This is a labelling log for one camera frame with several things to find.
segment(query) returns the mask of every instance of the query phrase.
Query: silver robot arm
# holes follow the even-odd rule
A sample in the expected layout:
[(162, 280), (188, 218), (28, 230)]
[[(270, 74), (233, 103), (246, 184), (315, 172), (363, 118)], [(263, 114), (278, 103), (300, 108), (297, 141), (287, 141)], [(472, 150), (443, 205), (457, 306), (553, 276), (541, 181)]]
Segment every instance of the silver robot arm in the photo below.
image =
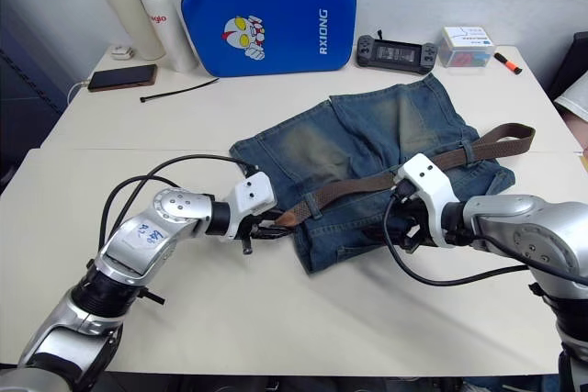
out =
[(276, 204), (269, 178), (258, 172), (216, 202), (181, 188), (159, 192), (150, 207), (125, 221), (88, 264), (29, 341), (18, 369), (0, 377), (0, 391), (89, 390), (112, 360), (125, 316), (185, 239), (203, 235), (248, 240), (247, 219)]
[[(396, 180), (397, 188), (424, 204), (419, 227), (434, 245), (470, 244), (502, 256), (524, 256), (528, 263), (549, 265), (564, 275), (588, 277), (588, 205), (550, 204), (536, 196), (510, 195), (476, 196), (460, 203), (447, 176), (422, 154), (404, 164)], [(400, 185), (403, 180), (412, 185), (406, 181), (405, 186)], [(561, 390), (586, 392), (588, 286), (531, 265), (529, 269), (537, 280), (531, 286), (534, 294), (543, 298), (557, 318), (563, 346)]]

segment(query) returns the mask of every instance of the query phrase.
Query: game controller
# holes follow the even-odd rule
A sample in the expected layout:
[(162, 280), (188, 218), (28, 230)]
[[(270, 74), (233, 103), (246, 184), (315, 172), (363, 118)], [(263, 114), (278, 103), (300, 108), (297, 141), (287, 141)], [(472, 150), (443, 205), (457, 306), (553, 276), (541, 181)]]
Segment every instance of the game controller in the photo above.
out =
[(361, 36), (357, 40), (356, 60), (359, 66), (430, 73), (435, 66), (437, 46), (433, 43), (415, 45)]

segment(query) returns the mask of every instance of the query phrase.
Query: white table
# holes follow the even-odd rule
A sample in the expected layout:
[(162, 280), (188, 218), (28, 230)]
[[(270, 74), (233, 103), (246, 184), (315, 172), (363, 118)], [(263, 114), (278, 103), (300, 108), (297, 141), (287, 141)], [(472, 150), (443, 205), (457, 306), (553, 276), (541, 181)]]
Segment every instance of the white table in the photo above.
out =
[[(109, 190), (186, 151), (31, 151), (0, 200), (0, 361), (30, 334), (96, 253)], [(569, 152), (530, 152), (501, 163), (507, 193), (588, 203), (588, 174)], [(554, 164), (565, 179), (554, 179)], [(226, 195), (237, 167), (184, 162), (165, 174), (194, 191)], [(142, 210), (159, 184), (134, 205)], [(120, 204), (113, 207), (116, 214)], [(512, 261), (473, 250), (419, 250), (410, 265), (432, 277)], [(380, 249), (308, 277), (290, 239), (214, 238), (178, 246), (151, 285), (167, 302), (131, 309), (113, 370), (252, 375), (520, 375), (557, 371), (554, 317), (529, 292), (530, 274), (434, 288), (404, 275)]]
[[(582, 151), (515, 47), (499, 51), (523, 72), (514, 75), (495, 59), (485, 68), (444, 68), (433, 74), (444, 85), (457, 112), (481, 134), (506, 122), (537, 129), (532, 151)], [(106, 55), (98, 70), (145, 64), (114, 61)], [(359, 68), (349, 62), (328, 73), (292, 73), (221, 78), (182, 95), (140, 103), (143, 95), (201, 84), (211, 77), (199, 68), (175, 73), (162, 61), (153, 86), (89, 93), (83, 89), (43, 147), (76, 149), (228, 150), (284, 119), (313, 107), (329, 95), (357, 94), (420, 75)]]

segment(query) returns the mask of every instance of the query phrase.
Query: orange marker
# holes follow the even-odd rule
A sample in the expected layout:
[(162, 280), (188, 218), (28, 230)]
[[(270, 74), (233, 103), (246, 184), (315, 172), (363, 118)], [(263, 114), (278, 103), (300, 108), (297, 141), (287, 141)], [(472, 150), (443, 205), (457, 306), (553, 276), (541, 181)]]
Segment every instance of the orange marker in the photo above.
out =
[(494, 53), (494, 58), (497, 61), (499, 61), (500, 63), (505, 64), (506, 67), (508, 69), (510, 69), (511, 71), (513, 71), (516, 75), (518, 75), (519, 73), (521, 73), (523, 71), (521, 68), (516, 66), (513, 62), (509, 62), (508, 60), (506, 60), (506, 57), (504, 57), (500, 52)]

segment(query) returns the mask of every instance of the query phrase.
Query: blue case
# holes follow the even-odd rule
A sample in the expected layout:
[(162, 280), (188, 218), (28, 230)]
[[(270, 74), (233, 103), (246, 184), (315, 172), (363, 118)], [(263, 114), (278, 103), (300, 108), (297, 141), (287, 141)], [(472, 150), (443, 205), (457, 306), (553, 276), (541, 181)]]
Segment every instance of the blue case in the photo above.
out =
[(182, 0), (182, 15), (212, 75), (332, 71), (351, 55), (356, 0)]

